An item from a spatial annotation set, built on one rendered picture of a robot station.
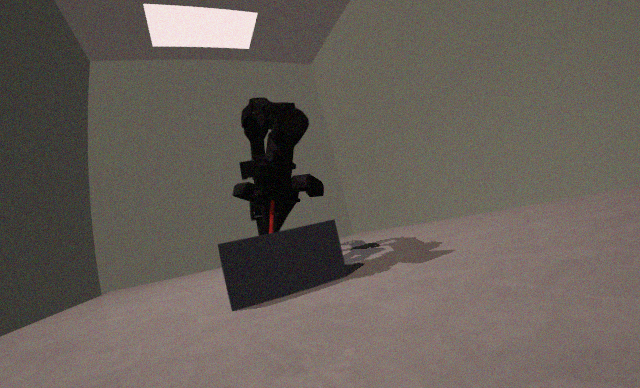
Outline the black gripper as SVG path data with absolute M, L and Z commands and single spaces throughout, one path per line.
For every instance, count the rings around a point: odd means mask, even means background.
M 273 174 L 259 177 L 262 186 L 250 182 L 237 183 L 232 196 L 249 202 L 257 202 L 263 217 L 266 232 L 270 227 L 270 200 L 274 201 L 273 228 L 279 232 L 288 214 L 297 202 L 299 192 L 306 191 L 309 197 L 324 195 L 323 183 L 311 174 L 296 175 L 291 178 L 292 169 L 296 169 L 293 157 L 287 152 L 278 152 L 281 160 L 282 177 Z M 269 190 L 270 189 L 270 190 Z M 272 199 L 273 198 L 273 199 Z

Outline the red peg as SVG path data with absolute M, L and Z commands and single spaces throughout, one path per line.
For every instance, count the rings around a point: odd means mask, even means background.
M 269 227 L 269 233 L 274 232 L 274 228 L 273 228 L 273 213 L 274 213 L 274 201 L 270 200 L 270 227 Z

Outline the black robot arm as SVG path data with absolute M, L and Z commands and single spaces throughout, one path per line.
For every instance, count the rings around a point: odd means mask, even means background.
M 293 157 L 294 146 L 298 144 L 308 125 L 308 118 L 300 109 L 295 108 L 295 103 L 272 103 L 265 97 L 251 98 L 241 116 L 241 126 L 250 141 L 252 153 L 251 161 L 239 162 L 242 179 L 252 177 L 255 185 L 262 186 L 258 182 L 259 177 L 270 174 L 282 177 L 278 152 L 287 152 Z M 264 138 L 268 130 L 271 131 L 268 133 L 265 153 Z M 257 217 L 262 216 L 259 205 L 257 202 L 249 204 L 250 218 L 256 220 L 258 234 L 268 234 L 263 217 Z

